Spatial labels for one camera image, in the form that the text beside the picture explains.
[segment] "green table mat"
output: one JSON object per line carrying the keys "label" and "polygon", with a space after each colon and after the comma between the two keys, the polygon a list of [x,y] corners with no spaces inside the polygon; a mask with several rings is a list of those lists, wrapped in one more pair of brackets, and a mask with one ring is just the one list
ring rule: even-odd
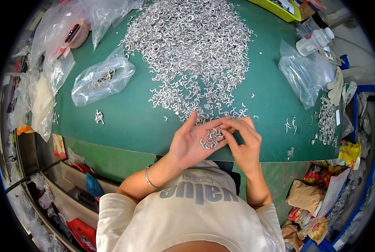
{"label": "green table mat", "polygon": [[[319,112],[320,100],[314,108],[305,110],[278,69],[281,39],[292,47],[299,40],[294,31],[295,24],[286,23],[251,2],[231,2],[240,4],[235,10],[240,12],[241,18],[245,18],[245,23],[257,34],[257,38],[252,36],[255,41],[249,43],[251,69],[245,73],[245,81],[233,95],[236,110],[241,109],[243,102],[248,108],[246,115],[259,117],[259,121],[252,119],[263,139],[260,161],[285,162],[291,147],[294,147],[294,155],[289,159],[290,162],[337,158],[338,150],[332,146],[323,145],[318,140],[311,145],[311,139],[318,132],[318,125],[316,120],[310,125],[310,116],[315,111]],[[182,123],[171,110],[151,107],[152,103],[148,101],[152,96],[150,89],[158,88],[162,83],[151,80],[153,76],[149,73],[149,65],[142,60],[140,53],[135,52],[135,56],[129,58],[136,71],[123,91],[81,107],[76,107],[71,99],[74,79],[86,68],[105,60],[124,38],[127,18],[138,14],[132,11],[118,27],[111,26],[95,52],[91,33],[81,47],[72,49],[76,64],[56,97],[57,106],[54,110],[60,118],[59,124],[53,125],[52,133],[136,152],[164,155],[169,151],[173,135]],[[94,120],[97,109],[104,115],[104,125],[98,125]],[[166,123],[163,123],[164,116],[169,118]],[[285,133],[286,118],[291,123],[293,117],[296,117],[296,134],[293,134],[292,129]],[[341,124],[336,128],[336,135],[341,139]],[[238,142],[243,143],[239,133],[235,133],[235,136]],[[209,159],[233,161],[233,156],[226,146]]]}

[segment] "left hand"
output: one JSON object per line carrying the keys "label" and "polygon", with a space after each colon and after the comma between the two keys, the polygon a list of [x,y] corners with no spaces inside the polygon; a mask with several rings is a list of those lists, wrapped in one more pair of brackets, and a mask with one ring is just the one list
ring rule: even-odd
{"label": "left hand", "polygon": [[196,119],[197,112],[194,110],[185,124],[176,131],[170,145],[170,150],[166,155],[178,169],[184,170],[198,164],[216,150],[228,144],[225,139],[216,139],[218,141],[217,147],[207,150],[203,149],[200,139],[205,138],[207,130],[219,127],[223,121],[230,120],[229,116],[218,118],[198,126],[195,126]]}

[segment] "hand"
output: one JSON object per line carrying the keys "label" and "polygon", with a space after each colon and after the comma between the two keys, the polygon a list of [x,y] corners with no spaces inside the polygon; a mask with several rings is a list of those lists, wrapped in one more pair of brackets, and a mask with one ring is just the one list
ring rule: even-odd
{"label": "hand", "polygon": [[207,130],[219,127],[224,121],[230,120],[230,117],[218,118],[198,126],[195,126],[196,119],[197,112],[194,110],[185,124],[176,131],[170,150],[166,154],[167,159],[172,160],[173,164],[179,169],[187,169],[198,164],[216,150],[227,145],[225,139],[217,138],[217,147],[207,150],[203,149],[200,139],[205,138]]}
{"label": "hand", "polygon": [[259,161],[261,136],[256,132],[255,125],[249,117],[236,120],[223,121],[223,124],[240,132],[245,144],[238,145],[230,130],[223,130],[225,140],[231,149],[236,164],[242,171],[249,175],[254,171],[261,170]]}

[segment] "pile of silver metal pieces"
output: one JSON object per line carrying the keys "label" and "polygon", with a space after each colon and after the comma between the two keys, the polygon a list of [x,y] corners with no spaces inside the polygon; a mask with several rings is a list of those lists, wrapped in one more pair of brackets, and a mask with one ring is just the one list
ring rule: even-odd
{"label": "pile of silver metal pieces", "polygon": [[95,122],[96,122],[96,124],[99,124],[100,122],[101,122],[102,124],[105,124],[103,119],[104,119],[104,115],[102,114],[101,111],[99,111],[99,110],[97,109],[97,110],[96,110],[96,113],[95,113]]}
{"label": "pile of silver metal pieces", "polygon": [[321,106],[319,112],[319,140],[323,144],[332,145],[336,148],[337,136],[334,137],[336,132],[336,110],[334,105],[330,103],[329,99],[325,95],[320,98]]}
{"label": "pile of silver metal pieces", "polygon": [[234,7],[226,0],[154,0],[128,23],[120,42],[126,56],[142,53],[152,79],[163,82],[151,89],[152,107],[173,110],[180,121],[196,110],[197,125],[218,115],[246,116],[247,109],[233,106],[232,92],[250,69],[247,44],[254,40]]}
{"label": "pile of silver metal pieces", "polygon": [[88,90],[94,90],[98,88],[106,88],[109,85],[109,80],[112,78],[116,69],[106,71],[96,82],[88,86]]}
{"label": "pile of silver metal pieces", "polygon": [[224,139],[224,135],[221,133],[222,129],[210,129],[207,130],[207,135],[205,138],[200,139],[200,144],[203,147],[203,149],[214,149],[218,146],[218,141],[216,138]]}
{"label": "pile of silver metal pieces", "polygon": [[60,115],[56,114],[56,112],[54,112],[54,114],[52,115],[52,123],[53,124],[59,124],[58,118],[60,118]]}

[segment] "silver bracelet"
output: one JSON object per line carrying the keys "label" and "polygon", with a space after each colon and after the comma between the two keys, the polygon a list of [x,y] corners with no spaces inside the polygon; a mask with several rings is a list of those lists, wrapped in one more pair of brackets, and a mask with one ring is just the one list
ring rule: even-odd
{"label": "silver bracelet", "polygon": [[153,184],[151,184],[150,180],[148,180],[148,168],[150,168],[150,167],[147,166],[147,168],[145,169],[145,180],[147,180],[147,184],[149,184],[150,186],[158,189],[159,187],[154,186]]}

